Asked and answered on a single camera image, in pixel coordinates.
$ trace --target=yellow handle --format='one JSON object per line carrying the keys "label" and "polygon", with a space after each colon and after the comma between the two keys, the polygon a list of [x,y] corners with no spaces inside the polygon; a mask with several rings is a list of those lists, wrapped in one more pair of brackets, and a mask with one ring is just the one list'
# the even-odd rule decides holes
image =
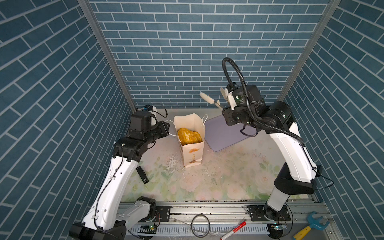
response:
{"label": "yellow handle", "polygon": [[295,236],[293,236],[293,239],[296,239],[296,240],[302,240],[303,237],[305,237],[305,235],[307,235],[307,233],[311,230],[311,227],[310,226],[307,226],[305,227],[304,229],[302,229],[300,232],[298,232]]}

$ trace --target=blue brick wall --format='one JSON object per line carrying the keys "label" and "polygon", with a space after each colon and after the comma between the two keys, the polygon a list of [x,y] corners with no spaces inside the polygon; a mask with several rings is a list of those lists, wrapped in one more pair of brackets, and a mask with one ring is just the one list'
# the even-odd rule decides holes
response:
{"label": "blue brick wall", "polygon": [[66,239],[129,113],[76,0],[0,1],[0,239]]}
{"label": "blue brick wall", "polygon": [[227,82],[221,60],[226,56],[236,60],[267,103],[274,102],[328,1],[91,4],[135,102],[206,108],[199,93],[222,99],[220,87]]}
{"label": "blue brick wall", "polygon": [[335,181],[318,196],[345,239],[383,239],[383,12],[382,0],[342,0],[286,97]]}

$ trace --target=orange logo on bag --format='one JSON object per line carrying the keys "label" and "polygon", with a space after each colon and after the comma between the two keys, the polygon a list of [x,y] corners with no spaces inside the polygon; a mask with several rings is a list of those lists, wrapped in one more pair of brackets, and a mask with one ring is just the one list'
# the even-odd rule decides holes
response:
{"label": "orange logo on bag", "polygon": [[196,151],[199,151],[200,148],[192,148],[191,150],[189,150],[189,153],[193,153],[193,152],[196,152]]}

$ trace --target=black ring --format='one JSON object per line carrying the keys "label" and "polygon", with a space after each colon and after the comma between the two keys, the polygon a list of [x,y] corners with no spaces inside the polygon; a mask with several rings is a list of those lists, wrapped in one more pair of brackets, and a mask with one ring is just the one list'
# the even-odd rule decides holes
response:
{"label": "black ring", "polygon": [[[195,219],[199,216],[202,216],[203,218],[205,218],[207,221],[208,221],[208,231],[206,233],[204,233],[203,235],[197,235],[195,233],[195,231],[193,230],[193,222],[195,221]],[[192,219],[192,222],[191,222],[191,230],[192,230],[192,233],[193,235],[195,235],[195,237],[198,237],[198,238],[203,238],[203,237],[206,237],[209,233],[209,231],[211,230],[211,223],[209,222],[209,219],[204,215],[204,214],[197,214],[193,219]]]}

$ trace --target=paper bag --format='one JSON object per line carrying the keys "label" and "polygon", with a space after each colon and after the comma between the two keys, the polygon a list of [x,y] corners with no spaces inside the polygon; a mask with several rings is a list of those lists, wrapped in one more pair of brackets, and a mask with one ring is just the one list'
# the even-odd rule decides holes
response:
{"label": "paper bag", "polygon": [[203,159],[203,150],[204,150],[204,136],[205,136],[205,121],[203,121],[197,114],[192,113],[186,116],[175,116],[174,119],[176,134],[180,128],[185,127],[191,131],[198,132],[202,138],[200,143],[191,143],[187,145],[181,145],[179,136],[177,140],[179,141],[179,146],[181,150],[181,155],[183,156],[184,167],[192,167],[200,165]]}

